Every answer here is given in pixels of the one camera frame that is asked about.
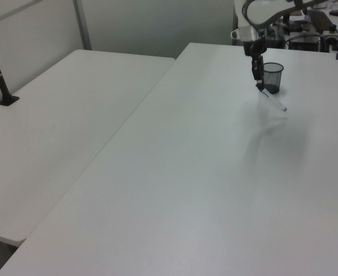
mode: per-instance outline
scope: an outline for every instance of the mesh pen holder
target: mesh pen holder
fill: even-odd
[[[265,63],[263,66],[265,88],[271,94],[276,94],[280,90],[280,81],[282,79],[284,66],[274,62]]]

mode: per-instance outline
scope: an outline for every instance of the gray wall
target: gray wall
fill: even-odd
[[[231,44],[233,0],[79,0],[93,50],[177,58],[190,42]]]
[[[0,21],[0,67],[11,93],[82,48],[73,0],[43,0]]]

